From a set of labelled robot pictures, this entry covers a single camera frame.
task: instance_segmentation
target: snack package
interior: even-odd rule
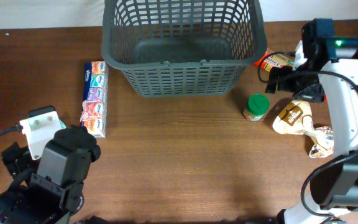
[[[314,146],[309,152],[311,158],[325,158],[334,153],[334,132],[324,126],[313,127],[310,104],[302,100],[293,100],[276,117],[273,129],[280,134],[305,134]]]
[[[258,67],[262,59],[271,53],[274,53],[274,51],[271,49],[266,49],[265,55],[259,61],[255,62],[254,65]],[[266,60],[262,63],[262,69],[268,72],[270,72],[273,67],[282,68],[284,66],[293,67],[293,60],[287,58],[282,54],[270,56],[269,58],[266,58]]]
[[[85,87],[80,125],[96,138],[106,137],[108,67],[105,62],[85,64]]]

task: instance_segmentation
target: printed wrapper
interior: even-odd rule
[[[106,137],[108,80],[105,62],[85,64],[80,125],[96,138]]]
[[[259,61],[255,62],[254,65],[256,67],[258,67],[259,64],[261,63],[262,59],[271,53],[274,53],[274,51],[267,49],[264,56]],[[266,60],[262,63],[262,69],[264,69],[268,72],[270,72],[273,67],[282,68],[284,66],[292,67],[293,60],[291,60],[281,54],[270,56],[269,58],[266,58]]]

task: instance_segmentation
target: basket bottom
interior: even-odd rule
[[[221,38],[150,39],[135,48],[135,63],[199,62],[201,60],[230,60],[231,46]]]

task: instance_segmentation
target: small bottle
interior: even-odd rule
[[[249,121],[258,121],[265,115],[269,106],[270,103],[266,96],[254,94],[249,98],[243,114]]]

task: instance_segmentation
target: brown wooden surface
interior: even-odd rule
[[[265,23],[269,47],[295,49],[303,24]],[[358,21],[335,25],[338,35],[358,37]],[[0,129],[45,105],[54,105],[66,124],[78,124],[83,64],[102,59],[100,44],[100,27],[0,30]],[[298,203],[303,181],[327,159],[308,157],[308,138],[273,131],[279,110],[258,123],[245,120],[247,98],[264,88],[250,66],[223,96],[146,99],[111,69],[107,138],[98,140],[102,156],[85,180],[85,206],[71,220],[250,218]],[[290,94],[268,97],[284,105]],[[312,108],[315,123],[330,124],[326,104]],[[0,152],[14,141],[25,145],[21,134],[8,134]],[[0,193],[10,182],[0,159]],[[344,219],[358,223],[358,213]]]

